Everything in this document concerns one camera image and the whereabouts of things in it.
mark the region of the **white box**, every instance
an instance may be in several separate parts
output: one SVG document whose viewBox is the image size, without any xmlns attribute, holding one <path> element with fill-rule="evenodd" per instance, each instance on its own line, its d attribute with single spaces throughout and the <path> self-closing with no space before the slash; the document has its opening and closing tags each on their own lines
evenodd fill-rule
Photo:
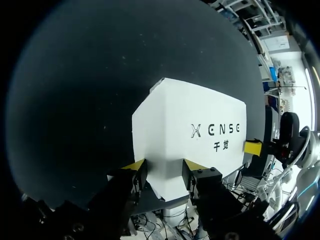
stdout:
<svg viewBox="0 0 320 240">
<path fill-rule="evenodd" d="M 134 159 L 148 160 L 147 181 L 171 201 L 188 194 L 183 158 L 226 176 L 243 163 L 246 131 L 244 102 L 164 78 L 132 115 Z"/>
</svg>

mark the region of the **black table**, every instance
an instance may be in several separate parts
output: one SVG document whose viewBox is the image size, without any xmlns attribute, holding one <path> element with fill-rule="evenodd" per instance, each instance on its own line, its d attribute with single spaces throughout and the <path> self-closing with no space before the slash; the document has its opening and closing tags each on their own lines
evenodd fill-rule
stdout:
<svg viewBox="0 0 320 240">
<path fill-rule="evenodd" d="M 35 30 L 13 73 L 12 174 L 51 207 L 84 207 L 106 172 L 134 161 L 131 116 L 162 77 L 244 101 L 247 138 L 263 139 L 257 62 L 240 32 L 197 0 L 66 1 Z"/>
</svg>

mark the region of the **screw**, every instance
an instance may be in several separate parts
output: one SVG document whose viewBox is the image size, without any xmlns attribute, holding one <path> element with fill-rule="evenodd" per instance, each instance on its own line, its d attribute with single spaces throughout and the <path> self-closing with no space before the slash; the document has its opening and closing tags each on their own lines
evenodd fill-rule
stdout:
<svg viewBox="0 0 320 240">
<path fill-rule="evenodd" d="M 239 240 L 240 237 L 238 235 L 238 233 L 236 232 L 228 232 L 225 236 L 224 236 L 224 240 Z"/>
<path fill-rule="evenodd" d="M 84 228 L 85 228 L 85 227 L 84 227 L 81 223 L 75 223 L 75 224 L 73 224 L 73 226 L 72 226 L 72 230 L 73 230 L 75 233 L 83 232 Z"/>
<path fill-rule="evenodd" d="M 75 240 L 71 235 L 65 235 L 63 237 L 64 240 Z"/>
</svg>

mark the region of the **white cable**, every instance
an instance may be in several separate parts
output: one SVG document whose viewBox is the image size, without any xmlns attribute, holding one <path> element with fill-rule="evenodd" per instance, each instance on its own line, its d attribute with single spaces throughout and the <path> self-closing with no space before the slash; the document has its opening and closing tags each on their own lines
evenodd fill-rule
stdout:
<svg viewBox="0 0 320 240">
<path fill-rule="evenodd" d="M 292 163 L 290 163 L 287 168 L 285 170 L 283 170 L 283 172 L 281 174 L 279 174 L 277 176 L 277 178 L 275 179 L 275 181 L 273 182 L 273 185 L 271 187 L 271 190 L 269 192 L 269 195 L 267 197 L 267 202 L 270 201 L 270 198 L 271 198 L 271 194 L 272 192 L 275 190 L 276 186 L 277 186 L 277 183 L 286 175 L 288 174 L 289 171 L 291 171 L 291 168 L 298 162 L 298 160 L 301 158 L 301 156 L 304 154 L 305 150 L 307 149 L 308 147 L 308 144 L 309 144 L 309 141 L 310 141 L 310 137 L 311 137 L 311 131 L 310 131 L 310 128 L 308 126 L 305 126 L 303 128 L 303 130 L 307 130 L 308 133 L 307 133 L 307 136 L 306 136 L 306 140 L 305 140 L 305 143 L 303 145 L 303 148 L 302 150 L 300 151 L 300 153 L 298 154 L 298 156 L 296 156 L 296 158 L 292 161 Z"/>
<path fill-rule="evenodd" d="M 272 228 L 273 230 L 276 230 L 280 224 L 288 217 L 288 215 L 290 214 L 290 212 L 292 211 L 292 209 L 294 208 L 295 204 L 292 203 L 292 205 L 289 207 L 288 211 L 282 216 L 282 218 L 274 225 L 274 227 Z"/>
</svg>

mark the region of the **yellow tape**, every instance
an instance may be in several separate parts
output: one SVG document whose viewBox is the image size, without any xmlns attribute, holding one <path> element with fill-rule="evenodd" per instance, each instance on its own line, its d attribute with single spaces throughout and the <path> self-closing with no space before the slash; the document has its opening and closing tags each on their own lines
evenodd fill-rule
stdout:
<svg viewBox="0 0 320 240">
<path fill-rule="evenodd" d="M 262 149 L 262 142 L 246 141 L 244 144 L 244 152 L 247 154 L 253 154 L 260 157 L 261 149 Z"/>
<path fill-rule="evenodd" d="M 122 167 L 122 169 L 132 169 L 132 170 L 136 170 L 138 171 L 139 168 L 141 167 L 141 165 L 144 163 L 144 159 L 140 160 L 140 161 L 136 161 L 135 163 L 132 163 L 128 166 L 124 166 Z"/>
<path fill-rule="evenodd" d="M 190 161 L 188 159 L 184 159 L 184 160 L 191 171 L 198 170 L 198 169 L 207 169 L 207 167 L 201 166 L 201 165 L 199 165 L 193 161 Z"/>
</svg>

